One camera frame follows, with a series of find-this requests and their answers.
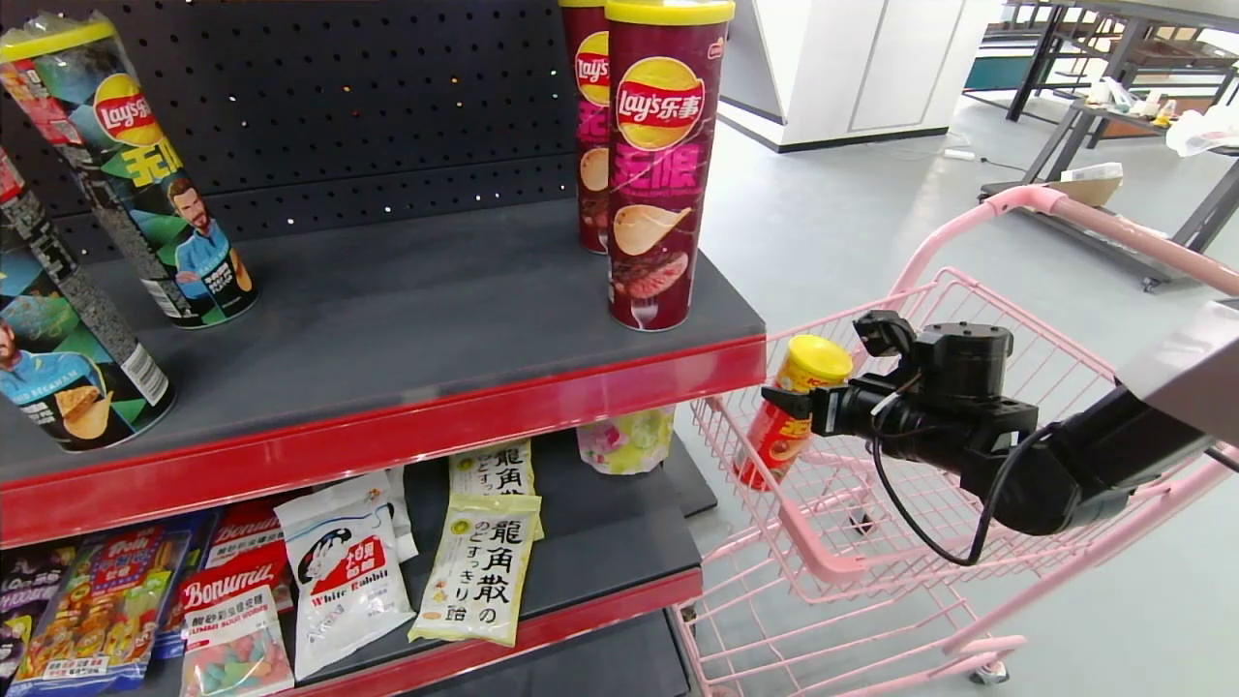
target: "white wall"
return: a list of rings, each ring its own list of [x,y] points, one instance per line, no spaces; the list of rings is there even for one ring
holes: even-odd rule
[[[720,113],[778,145],[948,126],[1001,4],[758,0],[787,125]]]

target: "green lay's canister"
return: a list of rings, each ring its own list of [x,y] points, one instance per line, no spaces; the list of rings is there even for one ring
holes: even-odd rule
[[[172,323],[216,324],[254,302],[254,281],[186,176],[107,17],[42,14],[5,32],[0,82],[73,168]]]
[[[0,150],[0,392],[69,452],[138,436],[175,392]]]

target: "red lay's canister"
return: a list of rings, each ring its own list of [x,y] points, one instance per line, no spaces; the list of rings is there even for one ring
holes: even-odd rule
[[[611,66],[605,0],[559,0],[576,82],[576,203],[581,245],[607,253]]]
[[[731,0],[608,0],[611,316],[683,322],[693,293]]]
[[[808,394],[814,387],[843,385],[852,371],[852,360],[834,340],[802,333],[788,340],[783,365],[772,387]],[[748,442],[757,451],[776,482],[783,482],[804,446],[813,437],[810,420],[794,420],[769,402],[762,402],[748,428]],[[750,489],[766,491],[766,479],[756,463],[745,458],[733,465],[736,477]]]

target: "pink shopping cart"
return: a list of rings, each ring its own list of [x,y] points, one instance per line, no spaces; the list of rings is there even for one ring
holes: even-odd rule
[[[1114,371],[1079,344],[976,280],[942,269],[919,282],[930,258],[969,228],[1026,206],[1075,222],[1118,244],[1239,295],[1239,274],[1126,220],[1038,186],[987,198],[935,230],[912,256],[890,296],[771,338],[772,375],[793,334],[815,333],[857,358],[855,374],[885,374],[895,359],[861,350],[852,319],[873,308],[900,311],[914,327],[933,322],[1000,324],[1015,336],[1006,392],[1041,409],[1044,422],[1078,412],[1109,392]],[[1047,537],[992,524],[980,561],[954,566],[932,552],[896,515],[877,487],[866,443],[814,439],[782,482],[761,464],[745,435],[761,407],[760,387],[699,400],[693,413],[752,527],[704,560],[706,589],[680,613],[680,630],[706,695],[878,695],[968,673],[1005,680],[1002,659],[1022,636],[991,628],[1089,567],[1100,565],[1211,490],[1229,470],[1209,458],[1184,462],[1142,487],[1118,516]],[[1233,447],[1222,447],[1232,461]],[[733,465],[751,462],[767,491],[736,482]],[[887,459],[898,498],[948,550],[966,548],[980,501],[954,475]],[[978,615],[963,582],[1031,574],[1033,582],[997,609]]]

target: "store shelf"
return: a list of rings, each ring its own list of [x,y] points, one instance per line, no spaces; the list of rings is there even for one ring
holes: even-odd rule
[[[606,259],[577,246],[575,218],[564,199],[242,243],[258,303],[196,332],[169,326],[128,265],[93,264],[180,400],[82,456],[0,411],[0,546],[761,381],[764,324],[705,255],[689,319],[637,332],[607,313]]]
[[[514,649],[484,641],[409,644],[404,625],[285,695],[408,692],[507,659],[524,661],[544,646],[700,595],[701,556],[660,470],[600,475],[580,462],[571,432],[536,438],[533,458],[546,539],[530,557]],[[408,468],[405,491],[421,555],[400,569],[418,607],[447,509],[446,461]],[[285,623],[290,652],[291,624]],[[156,664],[133,696],[173,697],[180,680],[180,661]]]
[[[667,612],[570,639],[519,661],[466,675],[410,697],[680,697],[689,695],[688,671]]]
[[[680,505],[680,513],[684,514],[684,517],[695,516],[719,506],[719,498],[714,495],[710,483],[701,475],[701,470],[693,462],[693,456],[689,454],[679,436],[672,437],[672,451],[663,461],[663,472],[672,480],[675,501]]]

